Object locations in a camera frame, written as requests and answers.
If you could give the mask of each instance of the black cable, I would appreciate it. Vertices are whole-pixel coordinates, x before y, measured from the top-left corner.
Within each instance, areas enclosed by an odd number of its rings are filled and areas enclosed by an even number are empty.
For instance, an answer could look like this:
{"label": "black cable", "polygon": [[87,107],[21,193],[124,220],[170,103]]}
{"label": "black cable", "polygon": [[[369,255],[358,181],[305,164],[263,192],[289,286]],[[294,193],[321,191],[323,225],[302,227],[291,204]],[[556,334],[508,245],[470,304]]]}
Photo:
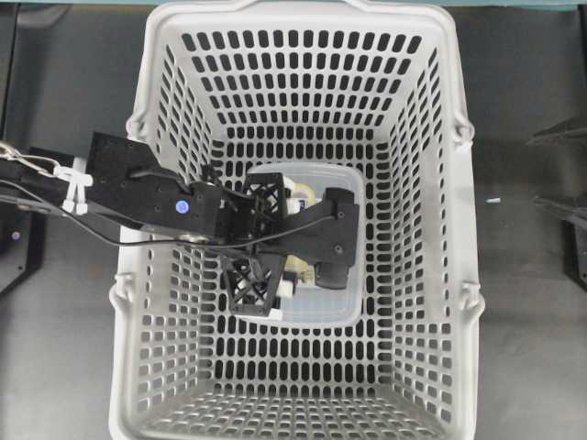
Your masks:
{"label": "black cable", "polygon": [[166,239],[166,240],[152,240],[152,241],[145,240],[145,241],[134,241],[134,242],[130,242],[130,243],[125,243],[125,242],[114,240],[113,238],[110,238],[109,236],[105,236],[101,232],[99,232],[96,229],[93,229],[91,226],[87,225],[85,222],[83,222],[82,220],[77,218],[75,215],[65,211],[60,206],[45,200],[40,195],[35,194],[34,192],[28,190],[27,188],[20,186],[18,183],[14,183],[13,181],[6,181],[4,179],[0,179],[0,184],[15,188],[15,189],[21,191],[22,193],[28,195],[29,197],[32,197],[37,202],[41,202],[42,204],[46,204],[46,205],[50,206],[51,208],[53,208],[57,211],[60,211],[63,215],[65,215],[67,218],[72,220],[81,229],[92,234],[94,237],[99,238],[100,240],[106,242],[109,245],[117,246],[117,247],[121,247],[121,248],[134,248],[134,247],[139,247],[139,246],[153,246],[153,245],[183,245],[183,246],[187,246],[190,248],[201,248],[203,250],[246,248],[248,246],[256,245],[258,243],[262,243],[265,241],[270,241],[270,240],[274,240],[276,238],[289,236],[290,234],[294,234],[296,232],[302,231],[304,229],[307,229],[308,227],[318,225],[318,224],[324,222],[325,220],[335,218],[335,216],[333,216],[333,215],[326,215],[324,217],[317,218],[316,220],[314,220],[312,222],[306,223],[305,225],[295,227],[294,229],[289,229],[287,231],[272,234],[270,236],[262,236],[261,238],[256,238],[256,239],[250,240],[250,241],[244,241],[242,243],[232,243],[232,244],[227,244],[227,245],[218,245],[218,244],[214,244],[214,243],[193,243],[188,240],[180,240],[180,239]]}

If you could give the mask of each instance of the zip tie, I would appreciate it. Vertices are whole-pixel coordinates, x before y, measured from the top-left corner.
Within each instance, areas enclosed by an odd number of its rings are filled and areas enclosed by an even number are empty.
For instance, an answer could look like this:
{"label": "zip tie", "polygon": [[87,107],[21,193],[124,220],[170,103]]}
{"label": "zip tie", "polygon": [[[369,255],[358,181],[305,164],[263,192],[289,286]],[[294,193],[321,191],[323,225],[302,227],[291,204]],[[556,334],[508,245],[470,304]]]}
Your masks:
{"label": "zip tie", "polygon": [[61,207],[68,213],[75,210],[77,215],[84,215],[88,212],[88,205],[85,201],[85,188],[92,186],[94,179],[90,174],[76,170],[76,168],[85,168],[85,164],[78,158],[73,162],[73,168],[58,166],[53,170],[53,174],[58,179],[70,184],[67,189],[67,196]]}

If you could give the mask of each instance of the dark gray floor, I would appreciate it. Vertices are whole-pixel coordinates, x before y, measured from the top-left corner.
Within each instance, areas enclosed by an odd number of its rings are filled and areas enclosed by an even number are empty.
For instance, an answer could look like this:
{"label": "dark gray floor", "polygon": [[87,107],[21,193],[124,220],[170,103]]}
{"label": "dark gray floor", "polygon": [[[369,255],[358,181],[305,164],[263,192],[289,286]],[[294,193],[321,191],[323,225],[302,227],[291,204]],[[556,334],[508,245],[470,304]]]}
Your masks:
{"label": "dark gray floor", "polygon": [[[24,7],[6,133],[82,151],[124,134],[148,8]],[[478,440],[584,438],[587,293],[536,193],[587,190],[583,148],[528,148],[587,97],[577,13],[452,9],[470,117],[482,317]],[[500,204],[487,204],[501,197]],[[51,219],[43,269],[0,299],[0,438],[106,439],[116,251]]]}

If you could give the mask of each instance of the white plastic basket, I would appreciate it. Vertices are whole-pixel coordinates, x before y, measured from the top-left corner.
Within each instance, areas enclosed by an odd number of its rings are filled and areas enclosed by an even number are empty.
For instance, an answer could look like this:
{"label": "white plastic basket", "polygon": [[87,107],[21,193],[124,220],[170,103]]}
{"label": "white plastic basket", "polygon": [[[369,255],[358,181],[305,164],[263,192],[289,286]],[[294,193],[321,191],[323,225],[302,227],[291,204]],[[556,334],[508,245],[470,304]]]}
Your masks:
{"label": "white plastic basket", "polygon": [[[312,160],[365,180],[356,325],[230,316],[215,258],[120,251],[114,438],[471,439],[479,293],[454,24],[429,6],[207,2],[157,8],[127,130],[186,179]],[[123,230],[126,240],[143,234]]]}

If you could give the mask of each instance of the metal clip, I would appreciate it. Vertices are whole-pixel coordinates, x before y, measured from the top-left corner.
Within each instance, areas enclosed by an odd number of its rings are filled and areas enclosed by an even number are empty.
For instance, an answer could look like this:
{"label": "metal clip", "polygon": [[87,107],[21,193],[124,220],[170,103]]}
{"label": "metal clip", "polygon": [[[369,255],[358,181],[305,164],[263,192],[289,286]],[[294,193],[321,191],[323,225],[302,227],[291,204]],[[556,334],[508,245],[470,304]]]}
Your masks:
{"label": "metal clip", "polygon": [[32,160],[43,161],[51,164],[53,169],[59,167],[59,162],[54,159],[50,158],[43,158],[41,156],[33,156],[29,154],[22,154],[16,148],[12,147],[11,145],[6,144],[5,142],[0,141],[0,159],[15,161],[18,162],[25,167],[36,171],[38,174],[44,177],[54,178],[52,172],[47,171],[46,169],[40,167],[39,165],[31,162]]}

